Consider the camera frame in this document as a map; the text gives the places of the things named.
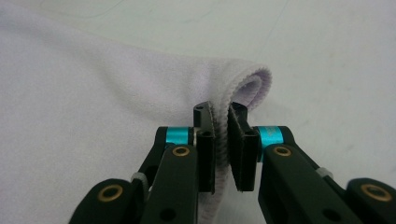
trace black plastic part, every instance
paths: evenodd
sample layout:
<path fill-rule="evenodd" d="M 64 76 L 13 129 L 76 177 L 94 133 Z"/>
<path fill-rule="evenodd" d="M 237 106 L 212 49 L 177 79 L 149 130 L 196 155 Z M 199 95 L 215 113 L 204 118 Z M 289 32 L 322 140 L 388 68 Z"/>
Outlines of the black plastic part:
<path fill-rule="evenodd" d="M 363 186 L 371 187 L 364 191 Z M 370 178 L 353 179 L 346 188 L 346 202 L 364 223 L 396 223 L 396 190 L 389 185 Z"/>
<path fill-rule="evenodd" d="M 177 147 L 186 147 L 190 152 L 176 156 L 173 151 Z M 166 149 L 140 223 L 196 223 L 197 173 L 195 147 L 175 145 Z"/>
<path fill-rule="evenodd" d="M 209 102 L 194 107 L 194 128 L 198 151 L 199 190 L 215 192 L 216 142 L 215 121 Z"/>
<path fill-rule="evenodd" d="M 286 148 L 289 156 L 275 152 Z M 265 149 L 259 204 L 267 223 L 362 223 L 300 149 Z"/>
<path fill-rule="evenodd" d="M 189 142 L 188 142 L 188 145 L 190 145 L 190 146 L 194 146 L 194 138 L 195 138 L 194 132 L 195 132 L 194 128 L 190 127 L 189 128 Z"/>
<path fill-rule="evenodd" d="M 118 185 L 122 187 L 122 194 L 117 199 L 111 202 L 101 202 L 99 201 L 99 194 L 102 189 L 108 186 Z M 138 207 L 142 207 L 143 197 L 135 198 L 133 200 L 132 192 L 136 192 L 135 197 L 143 195 L 143 192 L 138 192 L 141 190 L 141 183 L 135 185 L 134 190 L 131 183 L 120 180 L 120 179 L 108 179 L 96 186 L 94 186 L 81 203 L 76 208 L 72 218 L 70 219 L 70 224 L 121 224 L 121 223 L 136 223 L 134 221 L 135 214 L 138 212 Z"/>
<path fill-rule="evenodd" d="M 148 179 L 148 185 L 152 186 L 155 175 L 158 171 L 161 159 L 163 158 L 163 152 L 166 146 L 166 131 L 168 127 L 160 127 L 157 129 L 155 134 L 154 145 L 148 153 L 146 159 L 140 166 L 139 172 L 146 175 Z"/>
<path fill-rule="evenodd" d="M 233 179 L 239 191 L 253 191 L 261 150 L 260 135 L 248 125 L 248 109 L 232 103 L 228 112 L 228 149 Z"/>
<path fill-rule="evenodd" d="M 319 166 L 308 155 L 306 155 L 305 152 L 302 149 L 300 149 L 299 146 L 297 146 L 297 144 L 294 141 L 294 136 L 293 136 L 291 130 L 286 126 L 278 126 L 278 128 L 282 132 L 283 143 L 285 145 L 294 147 L 296 150 L 298 150 L 299 153 L 305 158 L 305 160 L 312 166 L 312 168 L 317 170 L 319 168 Z"/>

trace fabric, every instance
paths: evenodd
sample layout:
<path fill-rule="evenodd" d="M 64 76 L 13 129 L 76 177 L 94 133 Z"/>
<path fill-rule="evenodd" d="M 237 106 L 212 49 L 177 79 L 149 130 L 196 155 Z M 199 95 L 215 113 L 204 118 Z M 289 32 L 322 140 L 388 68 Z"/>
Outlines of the fabric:
<path fill-rule="evenodd" d="M 0 223 L 67 223 L 85 194 L 130 179 L 159 126 L 192 126 L 211 101 L 218 121 L 216 214 L 228 174 L 227 109 L 253 109 L 271 76 L 261 64 L 176 56 L 73 30 L 0 0 Z"/>

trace white cloth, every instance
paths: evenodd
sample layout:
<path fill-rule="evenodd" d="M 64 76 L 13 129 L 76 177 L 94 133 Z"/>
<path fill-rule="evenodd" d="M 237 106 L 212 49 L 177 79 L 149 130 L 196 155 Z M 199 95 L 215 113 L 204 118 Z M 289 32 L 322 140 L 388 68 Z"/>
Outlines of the white cloth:
<path fill-rule="evenodd" d="M 216 214 L 227 174 L 227 108 L 258 105 L 268 70 L 168 55 L 70 29 L 0 0 L 0 223 L 67 223 L 96 183 L 130 179 L 159 126 L 191 126 L 210 100 L 219 123 Z"/>

